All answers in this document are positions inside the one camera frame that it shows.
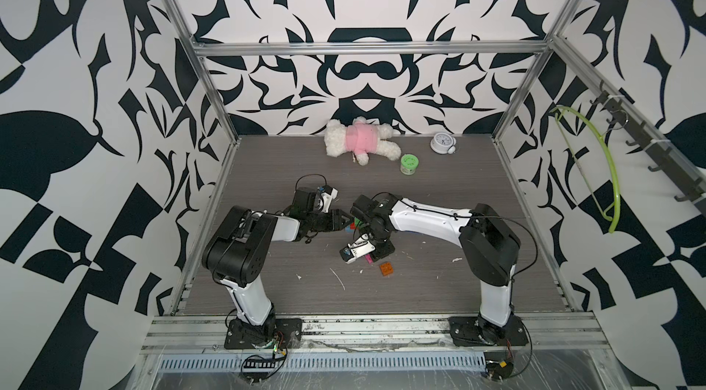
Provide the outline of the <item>orange lego brick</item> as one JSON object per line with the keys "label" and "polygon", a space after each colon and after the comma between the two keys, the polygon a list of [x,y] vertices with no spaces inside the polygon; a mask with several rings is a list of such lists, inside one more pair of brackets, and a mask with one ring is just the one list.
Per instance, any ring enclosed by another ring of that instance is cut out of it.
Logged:
{"label": "orange lego brick", "polygon": [[384,262],[380,264],[379,269],[383,277],[387,277],[393,274],[393,266],[389,262]]}

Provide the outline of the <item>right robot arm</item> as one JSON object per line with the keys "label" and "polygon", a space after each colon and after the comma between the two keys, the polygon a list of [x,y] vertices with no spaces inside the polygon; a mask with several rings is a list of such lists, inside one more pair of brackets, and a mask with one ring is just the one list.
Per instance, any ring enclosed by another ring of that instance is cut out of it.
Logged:
{"label": "right robot arm", "polygon": [[435,237],[461,248],[481,283],[480,319],[501,329],[513,315],[512,279],[517,270],[520,239],[505,219],[487,204],[473,209],[419,204],[409,198],[381,193],[360,195],[351,208],[360,236],[342,248],[343,261],[352,263],[366,255],[380,260],[393,249],[395,232]]}

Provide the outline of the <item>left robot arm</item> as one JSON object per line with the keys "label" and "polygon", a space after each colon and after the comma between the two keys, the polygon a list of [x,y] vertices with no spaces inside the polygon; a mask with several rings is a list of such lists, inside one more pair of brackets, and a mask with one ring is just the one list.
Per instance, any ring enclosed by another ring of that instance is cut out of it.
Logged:
{"label": "left robot arm", "polygon": [[230,209],[202,252],[202,266],[229,291],[237,319],[261,329],[275,315],[260,278],[273,242],[309,242],[354,223],[352,215],[332,206],[337,196],[329,185],[297,188],[292,203],[273,214],[242,206]]}

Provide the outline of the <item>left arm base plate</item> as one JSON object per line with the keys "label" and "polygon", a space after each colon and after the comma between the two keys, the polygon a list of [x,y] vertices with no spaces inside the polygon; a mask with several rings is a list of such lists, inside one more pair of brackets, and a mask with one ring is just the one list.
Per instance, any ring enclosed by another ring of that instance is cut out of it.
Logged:
{"label": "left arm base plate", "polygon": [[301,318],[268,318],[262,326],[254,326],[238,318],[228,323],[224,349],[247,350],[297,347],[303,334]]}

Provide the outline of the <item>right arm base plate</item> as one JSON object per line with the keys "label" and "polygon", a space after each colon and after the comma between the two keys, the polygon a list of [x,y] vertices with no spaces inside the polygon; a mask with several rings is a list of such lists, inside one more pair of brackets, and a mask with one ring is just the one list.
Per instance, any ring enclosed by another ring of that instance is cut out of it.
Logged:
{"label": "right arm base plate", "polygon": [[522,347],[530,343],[527,329],[514,313],[502,327],[481,316],[451,316],[448,322],[453,344],[458,347]]}

